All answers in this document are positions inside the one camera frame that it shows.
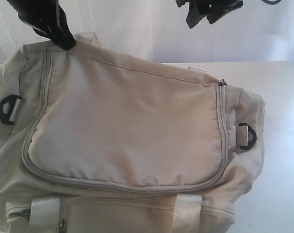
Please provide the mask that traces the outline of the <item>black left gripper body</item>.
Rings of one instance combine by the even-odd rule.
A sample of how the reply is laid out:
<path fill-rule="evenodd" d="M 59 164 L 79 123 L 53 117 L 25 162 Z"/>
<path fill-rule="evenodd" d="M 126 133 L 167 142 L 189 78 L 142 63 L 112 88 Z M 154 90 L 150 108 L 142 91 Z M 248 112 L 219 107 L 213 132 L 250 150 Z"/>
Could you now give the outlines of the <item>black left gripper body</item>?
<path fill-rule="evenodd" d="M 57 7 L 60 7 L 57 0 L 18 0 L 17 14 L 30 27 L 49 26 Z"/>

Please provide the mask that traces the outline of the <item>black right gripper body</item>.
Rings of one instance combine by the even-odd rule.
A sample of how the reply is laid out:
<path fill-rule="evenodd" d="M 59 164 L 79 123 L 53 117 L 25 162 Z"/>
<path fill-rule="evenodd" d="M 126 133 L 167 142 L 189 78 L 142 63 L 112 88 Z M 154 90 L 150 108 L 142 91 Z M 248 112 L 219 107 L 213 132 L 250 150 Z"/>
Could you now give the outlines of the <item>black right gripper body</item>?
<path fill-rule="evenodd" d="M 199 15 L 230 13 L 241 8 L 242 0 L 176 0 L 178 7 L 189 3 L 189 13 Z"/>

